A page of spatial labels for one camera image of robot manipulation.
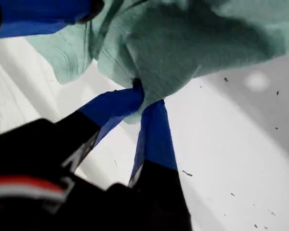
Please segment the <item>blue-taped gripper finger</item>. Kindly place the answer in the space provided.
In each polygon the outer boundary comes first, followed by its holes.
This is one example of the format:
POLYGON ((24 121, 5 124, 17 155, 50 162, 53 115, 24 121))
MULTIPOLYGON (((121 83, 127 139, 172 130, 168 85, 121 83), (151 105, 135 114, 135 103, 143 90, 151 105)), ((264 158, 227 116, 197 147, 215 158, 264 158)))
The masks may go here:
POLYGON ((75 172, 89 152, 144 100, 141 87, 102 93, 56 123, 73 153, 64 152, 62 167, 75 172))
POLYGON ((103 8, 102 0, 0 0, 0 39, 53 34, 92 20, 103 8))
POLYGON ((129 186, 146 206, 145 231, 192 229, 163 100, 143 111, 129 186))

